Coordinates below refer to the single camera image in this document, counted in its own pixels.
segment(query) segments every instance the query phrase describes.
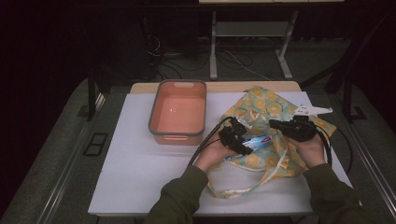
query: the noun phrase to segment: dark green sleeve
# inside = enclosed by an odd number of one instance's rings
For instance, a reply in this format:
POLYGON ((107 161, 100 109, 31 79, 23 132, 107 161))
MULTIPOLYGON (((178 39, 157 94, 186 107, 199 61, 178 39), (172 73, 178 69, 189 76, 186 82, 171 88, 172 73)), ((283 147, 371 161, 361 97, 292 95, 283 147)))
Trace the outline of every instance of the dark green sleeve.
POLYGON ((163 186, 160 200, 148 212, 144 223, 192 223, 192 215, 199 208, 199 198, 207 182, 205 172, 195 166, 187 167, 180 178, 163 186))
POLYGON ((375 223, 360 206, 359 195, 341 182, 329 164, 304 173, 311 189, 311 206, 322 223, 375 223))

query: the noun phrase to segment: floor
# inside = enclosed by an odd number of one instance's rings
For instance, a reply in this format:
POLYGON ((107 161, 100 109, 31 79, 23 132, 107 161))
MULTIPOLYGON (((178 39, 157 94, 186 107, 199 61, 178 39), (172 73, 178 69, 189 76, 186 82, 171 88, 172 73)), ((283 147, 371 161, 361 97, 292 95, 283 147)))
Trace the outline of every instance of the floor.
MULTIPOLYGON (((158 64, 157 76, 164 78, 209 78, 207 39, 200 39, 200 54, 186 58, 175 49, 168 49, 165 61, 158 64)), ((284 80, 275 57, 281 46, 279 39, 219 39, 218 81, 284 80)), ((286 60, 292 80, 302 82, 331 66, 344 54, 348 40, 291 42, 286 60)), ((361 202, 378 223, 396 223, 389 202, 394 202, 396 178, 396 136, 367 101, 359 88, 353 89, 353 106, 362 109, 367 119, 346 121, 341 113, 342 90, 327 94, 323 87, 327 77, 304 89, 315 106, 332 107, 334 112, 320 116, 336 125, 332 145, 345 169, 350 164, 347 139, 353 148, 353 163, 348 175, 361 195, 361 202)), ((97 113, 87 121, 87 80, 70 96, 47 142, 42 147, 32 169, 0 223, 141 223, 141 218, 101 217, 87 213, 106 150, 117 125, 123 100, 130 87, 114 86, 110 94, 99 97, 97 113), (82 152, 94 133, 107 133, 103 153, 98 157, 83 156, 82 152)), ((316 216, 292 217, 294 223, 318 223, 316 216)))

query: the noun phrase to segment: patterned cloth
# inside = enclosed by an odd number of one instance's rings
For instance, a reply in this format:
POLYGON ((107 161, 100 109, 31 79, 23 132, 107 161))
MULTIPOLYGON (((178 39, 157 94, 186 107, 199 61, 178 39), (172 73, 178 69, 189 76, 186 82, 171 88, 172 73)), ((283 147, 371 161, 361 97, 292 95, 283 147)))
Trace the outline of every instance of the patterned cloth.
MULTIPOLYGON (((229 199, 245 195, 271 179, 297 176, 307 169, 304 161, 297 153, 296 147, 286 141, 280 131, 272 129, 268 125, 269 119, 291 120, 297 107, 297 105, 292 104, 275 92, 255 86, 224 113, 220 120, 226 117, 236 117, 240 122, 250 127, 247 128, 247 133, 244 135, 245 139, 267 133, 271 136, 272 144, 255 150, 250 155, 228 161, 242 169, 263 172, 260 183, 256 183, 248 189, 216 191, 209 177, 208 186, 214 197, 229 199)), ((323 119, 316 116, 309 116, 309 118, 328 136, 331 136, 336 130, 334 125, 323 119)))

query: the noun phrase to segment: person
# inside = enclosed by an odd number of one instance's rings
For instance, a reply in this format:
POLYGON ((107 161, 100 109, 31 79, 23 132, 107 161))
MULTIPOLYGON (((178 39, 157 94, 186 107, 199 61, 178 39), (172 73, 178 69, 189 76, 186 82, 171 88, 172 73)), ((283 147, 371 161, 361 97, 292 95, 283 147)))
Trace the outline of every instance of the person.
MULTIPOLYGON (((306 142, 286 139, 297 147, 308 167, 304 177, 311 190, 310 204, 322 223, 375 223, 361 207, 356 190, 341 182, 326 163, 318 135, 306 142)), ((199 208, 199 198, 208 183, 206 173, 224 158, 235 154, 220 141, 208 145, 180 178, 163 186, 160 200, 152 206, 144 223, 192 223, 192 216, 199 208)))

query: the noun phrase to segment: person's left hand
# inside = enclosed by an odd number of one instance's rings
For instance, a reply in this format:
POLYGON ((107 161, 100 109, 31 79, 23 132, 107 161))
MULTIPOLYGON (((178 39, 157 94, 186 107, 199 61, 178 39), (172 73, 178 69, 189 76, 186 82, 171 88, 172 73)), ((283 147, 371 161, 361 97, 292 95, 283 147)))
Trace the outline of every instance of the person's left hand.
POLYGON ((238 155, 238 153, 225 147, 218 139, 219 133, 215 133, 207 143, 215 142, 202 150, 194 166, 207 172, 212 166, 219 164, 224 158, 238 155))

